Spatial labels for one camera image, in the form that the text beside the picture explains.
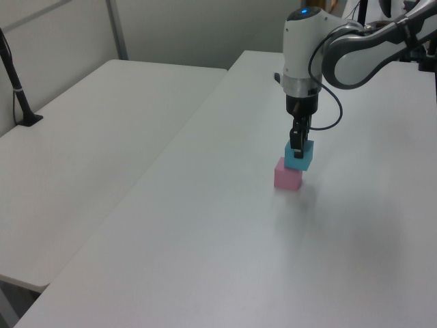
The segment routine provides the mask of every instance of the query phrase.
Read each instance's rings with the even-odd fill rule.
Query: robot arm
[[[290,131],[294,157],[303,157],[311,116],[318,109],[322,76],[341,89],[359,87],[390,61],[435,36],[437,0],[421,1],[373,34],[353,20],[334,17],[319,8],[292,12],[284,27],[283,75],[275,78],[280,79],[286,93],[287,112],[294,117]],[[314,53],[324,40],[324,47]]]
[[[324,49],[323,75],[340,89],[360,87],[383,66],[436,35],[437,0],[421,1],[370,36],[347,35],[333,40]]]

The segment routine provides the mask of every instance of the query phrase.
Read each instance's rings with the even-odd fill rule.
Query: black cable holder
[[[36,115],[30,109],[29,103],[27,102],[25,92],[21,86],[20,79],[15,71],[14,63],[12,62],[12,54],[10,52],[8,42],[0,29],[0,56],[5,66],[6,72],[8,73],[9,80],[11,81],[12,88],[14,89],[15,96],[20,103],[21,110],[23,111],[23,120],[18,122],[18,125],[32,126],[36,122],[42,120],[41,115]]]

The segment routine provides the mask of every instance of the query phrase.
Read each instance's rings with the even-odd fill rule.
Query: white wall
[[[298,0],[117,0],[129,59],[228,69],[244,50],[282,51]]]
[[[6,3],[0,1],[0,12],[11,8]],[[6,16],[21,18],[22,15],[11,12]],[[33,111],[49,103],[107,60],[117,59],[105,0],[72,0],[5,33],[5,36]],[[1,136],[14,124],[12,87],[3,63],[0,63]]]

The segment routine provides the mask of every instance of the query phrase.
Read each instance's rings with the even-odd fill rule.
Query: table surface
[[[109,61],[0,138],[0,279],[51,283],[225,73]]]
[[[433,327],[434,76],[335,90],[294,193],[273,188],[282,67],[245,52],[17,328]],[[337,115],[322,92],[313,125]]]
[[[358,2],[360,2],[360,0],[348,0],[343,12],[344,18],[352,12]],[[402,9],[403,6],[404,0],[391,0],[391,18],[387,18],[382,13],[379,1],[369,0],[367,4],[366,23],[376,21],[392,21],[394,18],[406,13],[405,10]],[[354,19],[358,20],[358,8],[356,9]]]

